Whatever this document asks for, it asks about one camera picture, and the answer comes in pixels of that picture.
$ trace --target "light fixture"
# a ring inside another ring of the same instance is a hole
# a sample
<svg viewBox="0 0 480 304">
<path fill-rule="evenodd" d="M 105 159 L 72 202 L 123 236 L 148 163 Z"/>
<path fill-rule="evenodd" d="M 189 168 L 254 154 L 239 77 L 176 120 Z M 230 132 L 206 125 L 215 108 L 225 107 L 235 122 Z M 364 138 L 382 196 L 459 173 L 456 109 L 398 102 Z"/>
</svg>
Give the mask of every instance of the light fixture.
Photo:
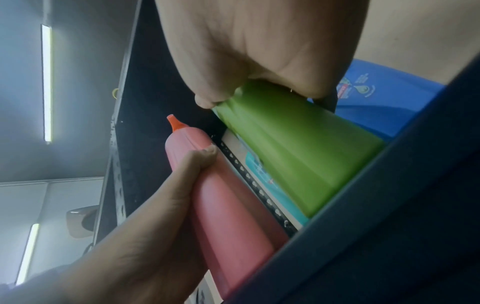
<svg viewBox="0 0 480 304">
<path fill-rule="evenodd" d="M 41 61 L 43 71 L 43 132 L 52 141 L 52 28 L 41 26 Z"/>
<path fill-rule="evenodd" d="M 21 259 L 20 270 L 18 271 L 15 285 L 20 285 L 27 279 L 30 261 L 32 260 L 35 242 L 37 241 L 37 235 L 39 233 L 39 227 L 40 224 L 33 224 L 30 228 L 30 234 L 28 235 L 28 241 L 26 242 L 25 252 L 23 253 L 23 259 Z"/>
</svg>

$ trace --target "hand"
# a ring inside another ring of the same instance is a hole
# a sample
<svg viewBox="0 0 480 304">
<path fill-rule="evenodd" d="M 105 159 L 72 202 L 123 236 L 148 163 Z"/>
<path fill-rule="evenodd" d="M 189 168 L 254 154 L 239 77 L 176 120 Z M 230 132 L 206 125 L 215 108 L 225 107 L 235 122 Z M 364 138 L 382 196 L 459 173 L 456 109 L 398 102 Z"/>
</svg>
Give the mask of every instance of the hand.
<svg viewBox="0 0 480 304">
<path fill-rule="evenodd" d="M 183 303 L 207 267 L 190 222 L 190 192 L 218 149 L 190 152 L 127 220 L 62 275 L 73 304 Z"/>
<path fill-rule="evenodd" d="M 353 58 L 368 3 L 156 0 L 175 65 L 203 108 L 228 99 L 247 79 L 329 97 Z M 333 110 L 336 101 L 322 105 Z"/>
</svg>

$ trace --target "green bottle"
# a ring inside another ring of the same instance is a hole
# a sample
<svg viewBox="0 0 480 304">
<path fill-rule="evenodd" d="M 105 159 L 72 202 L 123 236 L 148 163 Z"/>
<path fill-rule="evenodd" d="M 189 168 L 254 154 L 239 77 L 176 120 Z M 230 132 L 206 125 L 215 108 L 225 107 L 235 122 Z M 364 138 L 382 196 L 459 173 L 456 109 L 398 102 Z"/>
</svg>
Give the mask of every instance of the green bottle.
<svg viewBox="0 0 480 304">
<path fill-rule="evenodd" d="M 385 145 L 289 89 L 264 81 L 249 81 L 215 111 L 309 218 Z"/>
</svg>

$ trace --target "orange cap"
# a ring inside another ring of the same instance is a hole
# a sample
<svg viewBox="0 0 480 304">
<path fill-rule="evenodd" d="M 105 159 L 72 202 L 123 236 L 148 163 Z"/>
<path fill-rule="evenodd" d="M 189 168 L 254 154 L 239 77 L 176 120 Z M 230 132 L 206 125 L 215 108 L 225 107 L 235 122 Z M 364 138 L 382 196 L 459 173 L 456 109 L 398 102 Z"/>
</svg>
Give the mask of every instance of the orange cap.
<svg viewBox="0 0 480 304">
<path fill-rule="evenodd" d="M 175 132 L 176 130 L 188 127 L 188 125 L 186 125 L 183 122 L 181 122 L 180 120 L 178 120 L 173 114 L 168 115 L 166 118 L 170 122 L 172 132 Z"/>
</svg>

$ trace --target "pink bottle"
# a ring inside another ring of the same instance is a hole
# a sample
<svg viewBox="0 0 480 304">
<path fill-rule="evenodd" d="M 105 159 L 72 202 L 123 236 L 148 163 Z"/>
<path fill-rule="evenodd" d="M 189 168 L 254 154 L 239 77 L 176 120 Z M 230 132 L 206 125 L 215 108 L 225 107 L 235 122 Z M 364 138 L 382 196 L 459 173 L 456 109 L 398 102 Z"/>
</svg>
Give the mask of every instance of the pink bottle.
<svg viewBox="0 0 480 304">
<path fill-rule="evenodd" d="M 172 170 L 190 150 L 212 144 L 202 130 L 191 128 L 175 116 L 168 120 L 173 133 L 165 142 Z M 203 256 L 223 299 L 227 299 L 251 274 L 288 241 L 274 217 L 235 175 L 219 153 L 204 170 L 192 194 L 190 218 Z"/>
</svg>

